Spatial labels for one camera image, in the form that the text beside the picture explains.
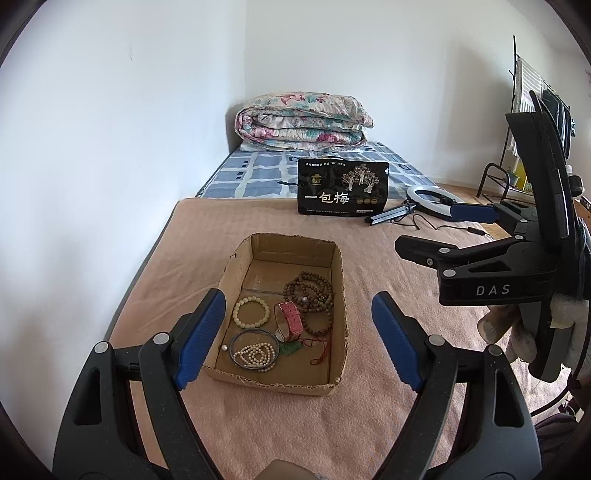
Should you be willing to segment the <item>gloved right hand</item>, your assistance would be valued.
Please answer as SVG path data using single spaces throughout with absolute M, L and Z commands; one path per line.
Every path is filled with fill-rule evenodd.
M 551 327 L 570 330 L 571 339 L 560 363 L 574 370 L 577 366 L 587 330 L 589 301 L 555 294 L 550 303 Z M 510 362 L 520 359 L 531 363 L 537 355 L 534 335 L 528 332 L 517 305 L 490 306 L 478 322 L 480 336 L 488 344 L 496 344 L 510 333 L 506 356 Z

